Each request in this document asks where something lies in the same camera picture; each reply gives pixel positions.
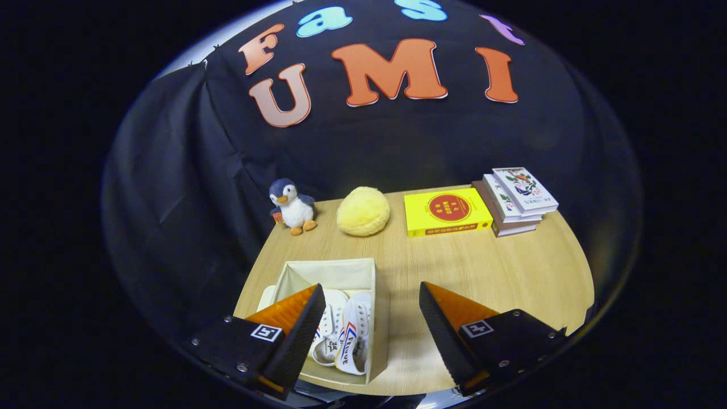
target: purple letter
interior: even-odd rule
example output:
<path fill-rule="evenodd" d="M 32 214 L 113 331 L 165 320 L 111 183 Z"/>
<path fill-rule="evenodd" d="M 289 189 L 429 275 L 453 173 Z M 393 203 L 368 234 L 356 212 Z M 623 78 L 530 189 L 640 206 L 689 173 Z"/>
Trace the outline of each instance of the purple letter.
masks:
<path fill-rule="evenodd" d="M 525 42 L 518 37 L 515 37 L 511 33 L 512 29 L 505 24 L 502 24 L 500 20 L 492 17 L 491 15 L 480 15 L 480 17 L 492 23 L 492 26 L 495 27 L 495 30 L 498 30 L 499 33 L 502 34 L 506 39 L 512 41 L 515 44 L 525 45 Z"/>

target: white sneaker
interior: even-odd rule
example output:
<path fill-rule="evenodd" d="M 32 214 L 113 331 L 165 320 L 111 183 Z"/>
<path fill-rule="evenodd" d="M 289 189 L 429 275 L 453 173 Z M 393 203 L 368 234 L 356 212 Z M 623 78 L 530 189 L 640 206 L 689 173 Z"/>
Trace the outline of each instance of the white sneaker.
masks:
<path fill-rule="evenodd" d="M 348 297 L 340 290 L 323 290 L 326 299 L 326 308 L 321 321 L 318 323 L 316 336 L 310 345 L 308 354 L 313 360 L 323 366 L 333 366 L 338 351 L 338 333 L 342 327 L 343 309 Z"/>
<path fill-rule="evenodd" d="M 338 335 L 336 368 L 353 375 L 366 374 L 370 322 L 371 293 L 366 291 L 349 298 L 343 309 L 343 326 Z"/>

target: wooden tabletop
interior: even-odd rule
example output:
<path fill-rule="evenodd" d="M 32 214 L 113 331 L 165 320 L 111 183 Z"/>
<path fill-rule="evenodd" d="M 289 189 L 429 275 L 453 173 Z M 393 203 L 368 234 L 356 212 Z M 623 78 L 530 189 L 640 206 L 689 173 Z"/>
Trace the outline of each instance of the wooden tabletop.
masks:
<path fill-rule="evenodd" d="M 256 312 L 263 290 L 276 283 L 285 261 L 374 258 L 377 279 L 390 294 L 386 368 L 365 386 L 333 384 L 303 374 L 300 378 L 378 395 L 431 393 L 455 386 L 419 310 L 421 281 L 496 311 L 523 309 L 555 329 L 567 327 L 566 335 L 573 333 L 593 304 L 593 279 L 578 240 L 557 211 L 546 214 L 535 231 L 512 236 L 496 238 L 491 229 L 484 229 L 407 237 L 404 194 L 467 187 L 386 194 L 391 216 L 384 230 L 370 237 L 348 236 L 337 228 L 341 199 L 316 202 L 318 227 L 293 237 L 279 224 L 270 233 L 235 316 Z"/>

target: yellow fluffy ball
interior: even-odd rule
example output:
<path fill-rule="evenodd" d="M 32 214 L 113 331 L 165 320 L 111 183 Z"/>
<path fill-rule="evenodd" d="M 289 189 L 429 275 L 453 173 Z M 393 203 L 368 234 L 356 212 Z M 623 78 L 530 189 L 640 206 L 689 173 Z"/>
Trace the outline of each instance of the yellow fluffy ball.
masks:
<path fill-rule="evenodd" d="M 378 189 L 358 187 L 343 199 L 336 212 L 336 224 L 352 236 L 370 236 L 389 220 L 389 202 Z"/>

